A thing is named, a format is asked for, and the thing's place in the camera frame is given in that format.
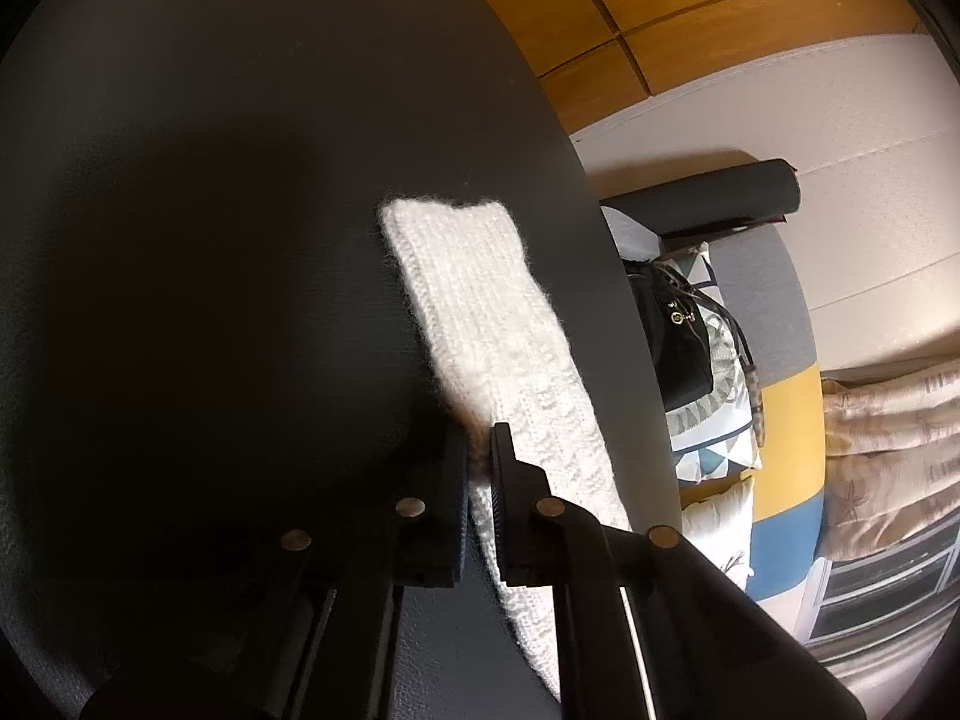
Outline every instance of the beige curtain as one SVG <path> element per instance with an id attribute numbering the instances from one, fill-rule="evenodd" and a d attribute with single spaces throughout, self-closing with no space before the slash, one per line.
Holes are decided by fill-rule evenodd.
<path id="1" fill-rule="evenodd" d="M 960 360 L 823 388 L 823 557 L 872 555 L 960 506 Z"/>

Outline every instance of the cable knit pattern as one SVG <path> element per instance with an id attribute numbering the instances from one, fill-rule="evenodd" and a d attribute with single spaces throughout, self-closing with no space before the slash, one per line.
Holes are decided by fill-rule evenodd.
<path id="1" fill-rule="evenodd" d="M 488 432 L 498 421 L 510 423 L 517 458 L 544 469 L 555 495 L 629 530 L 593 405 L 506 209 L 397 199 L 381 223 L 445 397 L 472 439 L 470 507 L 491 575 L 499 577 Z M 559 696 L 551 590 L 497 589 L 528 661 Z"/>

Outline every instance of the gray fabric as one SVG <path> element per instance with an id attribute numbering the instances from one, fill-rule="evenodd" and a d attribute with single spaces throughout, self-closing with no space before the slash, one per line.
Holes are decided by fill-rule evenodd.
<path id="1" fill-rule="evenodd" d="M 661 255 L 661 240 L 653 230 L 648 230 L 616 208 L 601 205 L 600 210 L 607 220 L 620 259 L 645 262 Z"/>
<path id="2" fill-rule="evenodd" d="M 803 290 L 773 225 L 712 242 L 710 261 L 724 303 L 750 344 L 760 386 L 776 384 L 817 361 Z"/>

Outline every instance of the geometric patterned pillow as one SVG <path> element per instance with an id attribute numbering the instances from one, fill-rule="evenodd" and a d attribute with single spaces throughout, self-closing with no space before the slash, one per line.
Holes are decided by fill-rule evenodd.
<path id="1" fill-rule="evenodd" d="M 708 244 L 662 259 L 691 285 L 720 305 L 724 304 L 710 266 Z M 750 392 L 730 327 L 718 314 L 703 306 L 697 308 L 709 335 L 713 390 L 666 415 L 681 487 L 760 468 L 760 452 L 752 429 Z"/>

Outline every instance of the yellow upholstered panel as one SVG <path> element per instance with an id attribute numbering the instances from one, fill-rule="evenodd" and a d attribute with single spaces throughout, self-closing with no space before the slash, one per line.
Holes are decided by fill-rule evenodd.
<path id="1" fill-rule="evenodd" d="M 816 364 L 763 389 L 767 440 L 760 450 L 763 467 L 725 479 L 709 479 L 680 490 L 680 505 L 726 493 L 754 476 L 754 522 L 792 509 L 819 493 L 824 485 L 824 399 Z"/>

